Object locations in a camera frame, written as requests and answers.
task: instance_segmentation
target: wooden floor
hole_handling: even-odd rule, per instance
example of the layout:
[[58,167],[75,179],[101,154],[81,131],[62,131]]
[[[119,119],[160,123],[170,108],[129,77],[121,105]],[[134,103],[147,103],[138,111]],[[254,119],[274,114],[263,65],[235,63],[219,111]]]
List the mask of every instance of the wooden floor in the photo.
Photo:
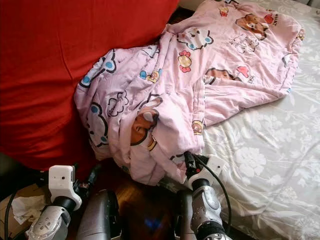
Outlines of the wooden floor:
[[[147,186],[133,181],[112,160],[103,162],[91,196],[102,190],[117,196],[119,213],[124,223],[125,239],[171,240],[176,195],[163,187]],[[68,240],[76,239],[86,203],[72,216]]]

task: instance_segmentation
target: cardboard box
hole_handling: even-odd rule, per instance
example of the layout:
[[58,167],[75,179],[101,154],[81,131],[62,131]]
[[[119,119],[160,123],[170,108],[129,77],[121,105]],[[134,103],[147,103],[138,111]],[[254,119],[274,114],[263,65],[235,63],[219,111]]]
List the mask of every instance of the cardboard box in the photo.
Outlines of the cardboard box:
[[[15,198],[17,197],[33,197],[33,196],[41,196],[44,195],[46,202],[49,203],[49,190],[48,186],[38,187],[36,184],[27,186],[21,190],[19,190]],[[6,199],[0,202],[0,238],[5,239],[5,215],[6,208],[11,196],[8,196]],[[8,217],[8,235],[10,238],[14,238],[18,233],[23,231],[24,229],[30,227],[32,222],[25,221],[22,225],[20,225],[14,218],[12,207],[9,211]]]

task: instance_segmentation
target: floral pattern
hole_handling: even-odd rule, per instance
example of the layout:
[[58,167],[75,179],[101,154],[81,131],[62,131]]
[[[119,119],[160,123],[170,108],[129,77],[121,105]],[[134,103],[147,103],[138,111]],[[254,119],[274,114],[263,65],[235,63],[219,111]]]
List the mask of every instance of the floral pattern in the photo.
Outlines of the floral pattern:
[[[305,29],[292,90],[205,128],[203,154],[225,160],[219,177],[231,201],[233,227],[257,240],[319,240],[320,14],[292,0],[249,2],[292,16]],[[214,186],[226,221],[223,191]]]

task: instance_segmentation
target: red cushion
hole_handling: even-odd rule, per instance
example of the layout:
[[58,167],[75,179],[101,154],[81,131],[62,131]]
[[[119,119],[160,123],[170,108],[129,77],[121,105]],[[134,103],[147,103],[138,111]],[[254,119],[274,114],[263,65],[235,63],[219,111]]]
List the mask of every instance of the red cushion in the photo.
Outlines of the red cushion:
[[75,86],[111,48],[153,41],[177,3],[0,0],[0,151],[42,170],[93,160]]

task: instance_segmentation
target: pink blanket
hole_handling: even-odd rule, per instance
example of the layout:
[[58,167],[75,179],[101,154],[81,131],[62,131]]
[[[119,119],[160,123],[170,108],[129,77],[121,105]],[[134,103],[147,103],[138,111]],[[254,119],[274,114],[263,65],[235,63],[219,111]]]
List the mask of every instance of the pink blanket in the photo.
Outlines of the pink blanket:
[[144,184],[183,183],[181,155],[201,152],[204,126],[290,92],[303,37],[287,15],[207,0],[158,44],[112,49],[74,96],[96,158]]

